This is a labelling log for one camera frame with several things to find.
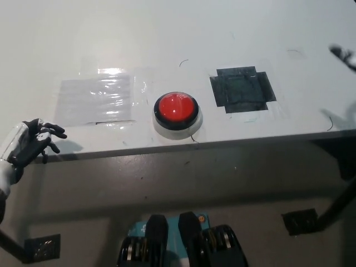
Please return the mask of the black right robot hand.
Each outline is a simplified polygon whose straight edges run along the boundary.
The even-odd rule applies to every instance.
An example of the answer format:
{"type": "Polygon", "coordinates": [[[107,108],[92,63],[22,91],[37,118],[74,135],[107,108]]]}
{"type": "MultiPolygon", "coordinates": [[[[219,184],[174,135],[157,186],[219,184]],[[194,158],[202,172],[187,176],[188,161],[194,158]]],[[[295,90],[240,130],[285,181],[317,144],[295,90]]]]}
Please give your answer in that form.
{"type": "Polygon", "coordinates": [[[350,70],[355,72],[355,51],[346,49],[340,45],[330,45],[329,51],[341,62],[343,62],[350,70]]]}

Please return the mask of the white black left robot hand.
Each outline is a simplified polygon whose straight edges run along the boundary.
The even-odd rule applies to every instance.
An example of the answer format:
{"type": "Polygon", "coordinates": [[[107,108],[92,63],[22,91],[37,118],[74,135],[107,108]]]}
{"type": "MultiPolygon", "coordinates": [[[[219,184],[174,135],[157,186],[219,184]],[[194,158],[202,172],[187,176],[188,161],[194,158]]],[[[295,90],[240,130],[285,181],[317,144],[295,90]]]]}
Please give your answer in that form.
{"type": "Polygon", "coordinates": [[[8,198],[11,186],[19,182],[24,168],[37,156],[42,155],[42,162],[47,162],[47,147],[56,154],[60,153],[52,136],[67,138],[65,129],[40,118],[22,121],[10,131],[1,144],[1,200],[8,198]]]}

